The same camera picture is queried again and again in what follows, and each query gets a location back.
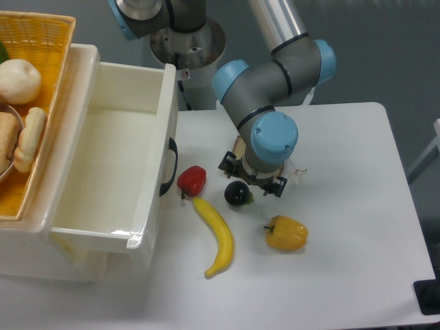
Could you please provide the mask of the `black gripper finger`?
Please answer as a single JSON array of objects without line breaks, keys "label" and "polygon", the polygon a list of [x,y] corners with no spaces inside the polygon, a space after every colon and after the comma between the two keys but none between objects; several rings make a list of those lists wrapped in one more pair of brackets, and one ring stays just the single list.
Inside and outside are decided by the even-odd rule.
[{"label": "black gripper finger", "polygon": [[281,197],[283,191],[287,185],[287,178],[278,176],[272,177],[266,183],[263,184],[263,195],[274,195],[275,197]]},{"label": "black gripper finger", "polygon": [[221,170],[228,178],[237,177],[237,164],[238,160],[236,155],[231,151],[227,151],[221,160],[218,169]]}]

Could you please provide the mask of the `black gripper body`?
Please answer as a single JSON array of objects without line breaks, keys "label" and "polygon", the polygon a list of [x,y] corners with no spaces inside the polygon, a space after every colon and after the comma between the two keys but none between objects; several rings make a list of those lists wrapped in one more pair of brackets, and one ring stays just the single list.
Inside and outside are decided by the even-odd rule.
[{"label": "black gripper body", "polygon": [[248,185],[264,188],[270,186],[278,174],[279,170],[272,173],[254,173],[252,170],[247,170],[245,164],[239,159],[234,165],[232,176],[241,178]]}]

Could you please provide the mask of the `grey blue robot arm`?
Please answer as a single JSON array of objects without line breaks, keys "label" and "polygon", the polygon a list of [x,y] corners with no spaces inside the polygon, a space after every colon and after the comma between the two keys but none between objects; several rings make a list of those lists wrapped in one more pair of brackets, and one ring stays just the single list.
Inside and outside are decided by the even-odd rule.
[{"label": "grey blue robot arm", "polygon": [[[110,1],[126,39],[150,38],[163,64],[191,80],[207,78],[226,48],[225,34],[206,14],[204,1]],[[287,180],[282,167],[298,141],[296,123],[275,109],[278,102],[334,75],[336,57],[324,40],[314,40],[293,1],[251,1],[271,61],[250,67],[226,63],[211,75],[212,90],[245,143],[242,156],[227,152],[219,168],[280,197]]]}]

